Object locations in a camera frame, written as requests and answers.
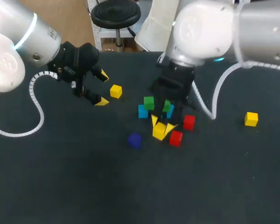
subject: red cube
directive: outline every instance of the red cube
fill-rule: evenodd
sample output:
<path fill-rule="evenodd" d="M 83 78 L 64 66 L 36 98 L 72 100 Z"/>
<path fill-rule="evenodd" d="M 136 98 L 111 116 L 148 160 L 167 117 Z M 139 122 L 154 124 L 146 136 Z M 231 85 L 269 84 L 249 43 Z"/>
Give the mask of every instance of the red cube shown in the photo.
<path fill-rule="evenodd" d="M 181 142 L 182 142 L 182 133 L 173 131 L 170 136 L 170 142 L 169 142 L 170 145 L 179 147 L 181 146 Z"/>
<path fill-rule="evenodd" d="M 192 115 L 186 115 L 185 120 L 183 121 L 183 128 L 193 131 L 195 125 L 195 116 Z"/>

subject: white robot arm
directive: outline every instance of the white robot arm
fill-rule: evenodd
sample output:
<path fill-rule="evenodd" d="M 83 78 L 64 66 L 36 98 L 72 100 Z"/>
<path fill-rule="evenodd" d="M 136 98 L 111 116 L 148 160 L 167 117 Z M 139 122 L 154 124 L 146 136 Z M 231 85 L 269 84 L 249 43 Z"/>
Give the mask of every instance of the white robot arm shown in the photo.
<path fill-rule="evenodd" d="M 195 67 L 208 59 L 225 57 L 236 59 L 239 62 L 236 68 L 261 62 L 280 69 L 280 1 L 233 5 L 224 1 L 180 0 L 161 61 L 165 55 L 170 59 L 169 65 L 163 65 L 161 75 L 151 86 L 155 98 L 153 125 L 169 99 L 175 109 L 165 133 L 172 130 L 181 118 L 183 107 L 195 107 L 187 101 L 192 87 L 203 110 L 215 119 L 220 86 L 235 67 L 219 80 L 213 113 L 206 108 L 195 85 Z"/>
<path fill-rule="evenodd" d="M 280 1 L 181 0 L 166 55 L 184 66 L 235 57 L 280 65 Z"/>
<path fill-rule="evenodd" d="M 40 67 L 58 53 L 61 36 L 17 0 L 0 0 L 0 94 L 21 84 L 22 58 Z"/>

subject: black mat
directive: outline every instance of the black mat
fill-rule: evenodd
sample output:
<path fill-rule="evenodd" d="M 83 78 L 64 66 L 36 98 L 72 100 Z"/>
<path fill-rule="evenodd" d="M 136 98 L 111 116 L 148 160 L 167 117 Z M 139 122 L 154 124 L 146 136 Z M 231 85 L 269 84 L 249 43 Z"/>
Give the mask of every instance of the black mat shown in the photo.
<path fill-rule="evenodd" d="M 151 136 L 150 120 L 137 105 L 158 76 L 160 54 L 101 54 L 111 78 L 87 85 L 110 100 L 94 108 L 70 86 L 50 77 L 35 84 L 45 112 L 41 130 L 11 139 L 0 136 L 0 224 L 280 224 L 280 71 L 238 70 L 224 83 L 217 120 L 202 112 L 182 147 Z M 230 64 L 206 63 L 196 83 L 208 107 Z M 0 98 L 0 128 L 25 132 L 39 122 L 23 84 Z M 123 87 L 110 98 L 112 84 Z M 245 127 L 257 112 L 256 128 Z M 142 134 L 141 150 L 127 145 Z"/>

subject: cube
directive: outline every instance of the cube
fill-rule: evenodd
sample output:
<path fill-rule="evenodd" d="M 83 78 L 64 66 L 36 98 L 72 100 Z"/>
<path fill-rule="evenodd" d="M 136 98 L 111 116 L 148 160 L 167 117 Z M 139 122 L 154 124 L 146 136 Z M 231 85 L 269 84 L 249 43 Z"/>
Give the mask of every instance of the cube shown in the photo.
<path fill-rule="evenodd" d="M 159 122 L 154 126 L 153 128 L 153 136 L 162 141 L 165 138 L 165 131 L 166 131 L 166 125 L 163 123 Z"/>
<path fill-rule="evenodd" d="M 247 112 L 245 116 L 245 125 L 255 127 L 257 125 L 257 122 L 258 122 L 258 114 Z"/>
<path fill-rule="evenodd" d="M 172 116 L 172 112 L 173 112 L 174 106 L 170 105 L 170 110 L 167 112 L 167 118 L 170 119 Z"/>
<path fill-rule="evenodd" d="M 170 142 L 169 142 L 170 145 L 179 147 L 181 146 L 181 142 L 182 142 L 182 133 L 173 131 L 170 136 Z"/>
<path fill-rule="evenodd" d="M 142 136 L 139 135 L 138 133 L 132 133 L 127 138 L 127 142 L 131 147 L 133 147 L 135 149 L 139 149 L 141 147 Z"/>
<path fill-rule="evenodd" d="M 144 109 L 145 110 L 154 109 L 154 97 L 144 97 Z"/>
<path fill-rule="evenodd" d="M 163 112 L 169 112 L 170 111 L 170 101 L 166 100 L 163 108 Z"/>
<path fill-rule="evenodd" d="M 183 120 L 183 128 L 186 130 L 193 131 L 195 125 L 195 116 L 186 115 L 185 119 Z"/>
<path fill-rule="evenodd" d="M 120 85 L 113 85 L 110 89 L 110 95 L 118 99 L 122 95 L 122 87 Z"/>
<path fill-rule="evenodd" d="M 144 105 L 138 105 L 138 118 L 139 119 L 148 118 L 148 110 L 144 109 Z"/>

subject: white cable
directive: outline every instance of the white cable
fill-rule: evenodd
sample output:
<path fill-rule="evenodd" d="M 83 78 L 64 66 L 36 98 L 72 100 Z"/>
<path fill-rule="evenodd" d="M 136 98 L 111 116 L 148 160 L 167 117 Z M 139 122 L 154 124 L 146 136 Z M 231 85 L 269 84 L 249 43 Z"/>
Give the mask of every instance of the white cable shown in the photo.
<path fill-rule="evenodd" d="M 161 56 L 158 58 L 157 63 L 162 64 L 162 62 L 163 62 L 164 58 L 165 58 L 165 52 L 163 52 L 163 53 L 161 54 Z"/>
<path fill-rule="evenodd" d="M 38 109 L 40 117 L 41 117 L 39 124 L 31 131 L 25 132 L 25 133 L 19 133 L 19 134 L 7 133 L 7 132 L 4 132 L 4 131 L 0 130 L 1 135 L 7 136 L 7 137 L 13 137 L 13 138 L 23 137 L 23 136 L 27 136 L 27 135 L 30 135 L 30 134 L 33 134 L 33 133 L 37 132 L 42 127 L 45 117 L 44 117 L 44 114 L 43 114 L 43 111 L 42 111 L 42 107 L 40 106 L 40 104 L 38 103 L 38 101 L 37 101 L 37 99 L 35 98 L 35 95 L 34 95 L 35 81 L 39 77 L 42 77 L 42 76 L 51 76 L 51 77 L 57 79 L 57 74 L 56 73 L 51 72 L 51 71 L 45 71 L 45 72 L 40 72 L 40 73 L 36 74 L 35 76 L 33 76 L 33 78 L 30 81 L 29 93 L 30 93 L 31 99 L 33 100 L 36 108 Z"/>
<path fill-rule="evenodd" d="M 278 65 L 275 65 L 275 64 L 268 64 L 268 63 L 262 63 L 262 62 L 254 62 L 254 61 L 248 61 L 246 62 L 247 65 L 249 67 L 253 67 L 253 66 L 258 66 L 258 67 L 264 67 L 264 68 L 271 68 L 271 69 L 277 69 L 277 70 L 280 70 L 280 66 Z M 216 119 L 217 117 L 217 102 L 218 102 L 218 96 L 219 96 L 219 92 L 220 92 L 220 89 L 223 85 L 223 82 L 225 81 L 225 79 L 233 72 L 235 71 L 236 69 L 239 69 L 241 68 L 241 64 L 240 63 L 237 63 L 237 64 L 234 64 L 233 66 L 231 66 L 229 69 L 227 69 L 223 75 L 220 77 L 216 87 L 215 87 L 215 91 L 214 91 L 214 95 L 213 95 L 213 100 L 212 100 L 212 112 L 209 111 L 209 109 L 206 107 L 199 91 L 198 91 L 198 88 L 195 84 L 195 82 L 192 83 L 192 87 L 193 87 L 193 90 L 197 96 L 197 99 L 203 109 L 203 111 L 212 119 Z"/>

